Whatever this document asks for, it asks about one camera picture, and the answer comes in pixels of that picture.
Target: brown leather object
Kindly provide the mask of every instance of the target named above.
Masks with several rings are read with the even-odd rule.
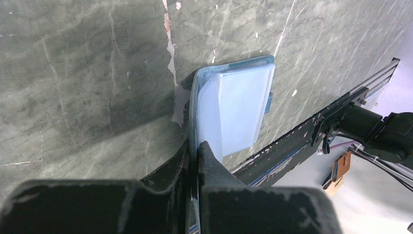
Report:
[[[339,178],[343,177],[343,175],[348,172],[348,170],[350,169],[350,160],[351,152],[346,152],[335,161],[333,172],[331,174],[331,180],[333,182],[336,182]]]

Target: white wall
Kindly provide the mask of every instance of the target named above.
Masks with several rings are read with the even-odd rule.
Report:
[[[401,61],[391,82],[367,100],[366,107],[383,116],[390,112],[413,112],[413,27],[395,57]],[[333,145],[345,141],[337,138]],[[329,155],[311,156],[273,186],[321,189],[333,162],[346,148],[332,150]],[[363,159],[352,158],[343,186],[330,199],[346,234],[410,234],[407,227],[413,222],[413,193]]]

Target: marble surface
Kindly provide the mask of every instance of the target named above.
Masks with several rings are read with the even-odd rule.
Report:
[[[232,168],[387,64],[412,15],[409,0],[4,0],[0,203],[32,178],[145,176],[187,137],[196,69],[275,55],[270,113]]]

